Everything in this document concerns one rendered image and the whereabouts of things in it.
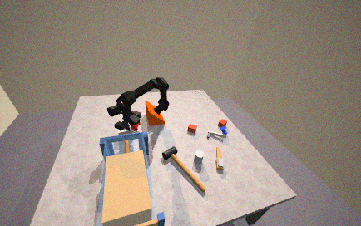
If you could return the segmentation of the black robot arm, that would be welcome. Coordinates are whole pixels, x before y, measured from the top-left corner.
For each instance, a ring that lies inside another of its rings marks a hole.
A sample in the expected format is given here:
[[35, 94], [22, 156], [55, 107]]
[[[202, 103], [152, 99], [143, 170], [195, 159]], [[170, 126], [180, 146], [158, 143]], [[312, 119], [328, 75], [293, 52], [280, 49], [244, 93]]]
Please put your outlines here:
[[[127, 91], [122, 93], [118, 99], [116, 100], [115, 106], [110, 106], [107, 108], [108, 114], [110, 117], [123, 113], [128, 113], [131, 111], [131, 105], [136, 102], [136, 99], [153, 88], [159, 89], [161, 98], [158, 100], [158, 106], [156, 108], [153, 107], [154, 112], [160, 115], [162, 111], [166, 111], [169, 106], [169, 101], [167, 100], [166, 90], [169, 89], [169, 84], [162, 77], [157, 77], [155, 79], [150, 79], [146, 84], [136, 88], [134, 91]], [[122, 103], [121, 103], [122, 101]], [[132, 115], [127, 117], [127, 122], [131, 122], [133, 125], [137, 125], [140, 123], [141, 114], [135, 115], [134, 112]]]

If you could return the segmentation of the mallet with dark grey head and orange handle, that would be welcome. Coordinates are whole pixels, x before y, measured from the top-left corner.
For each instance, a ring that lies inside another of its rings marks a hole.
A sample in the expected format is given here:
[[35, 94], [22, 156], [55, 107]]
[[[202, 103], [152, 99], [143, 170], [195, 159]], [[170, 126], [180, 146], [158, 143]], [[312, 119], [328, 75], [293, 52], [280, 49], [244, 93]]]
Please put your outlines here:
[[180, 168], [187, 174], [187, 176], [195, 183], [195, 185], [204, 192], [206, 187], [183, 165], [183, 163], [175, 156], [177, 153], [177, 148], [175, 146], [169, 148], [165, 152], [162, 153], [162, 156], [165, 160], [170, 157], [180, 166]]

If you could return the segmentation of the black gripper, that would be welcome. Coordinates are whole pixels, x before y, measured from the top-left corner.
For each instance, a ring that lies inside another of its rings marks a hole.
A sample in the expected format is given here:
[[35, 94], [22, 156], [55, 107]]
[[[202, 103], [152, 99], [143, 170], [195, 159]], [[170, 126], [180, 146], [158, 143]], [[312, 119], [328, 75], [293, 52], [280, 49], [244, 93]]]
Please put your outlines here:
[[[122, 112], [122, 114], [123, 114], [122, 119], [123, 119], [124, 121], [122, 121], [122, 122], [118, 121], [117, 123], [115, 123], [115, 124], [114, 124], [115, 128], [117, 128], [118, 130], [124, 130], [124, 129], [126, 128], [128, 131], [130, 131], [130, 126], [132, 127], [133, 124], [132, 124], [131, 122], [129, 122], [130, 124], [128, 124], [128, 122], [127, 122], [127, 117], [128, 117], [129, 115], [132, 115], [133, 112], [134, 112], [135, 115], [141, 114], [141, 113], [138, 112], [138, 111], [130, 111], [130, 112], [128, 112], [128, 113], [123, 113], [123, 112]], [[130, 125], [130, 126], [129, 126], [129, 125]]]

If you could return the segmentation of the grey cylinder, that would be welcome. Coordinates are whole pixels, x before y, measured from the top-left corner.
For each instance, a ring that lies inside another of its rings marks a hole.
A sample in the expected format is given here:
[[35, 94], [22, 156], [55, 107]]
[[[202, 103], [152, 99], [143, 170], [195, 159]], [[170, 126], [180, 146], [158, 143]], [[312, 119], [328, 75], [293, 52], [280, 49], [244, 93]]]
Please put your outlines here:
[[195, 152], [194, 162], [200, 165], [202, 163], [203, 157], [204, 157], [204, 153], [201, 150], [197, 150]]

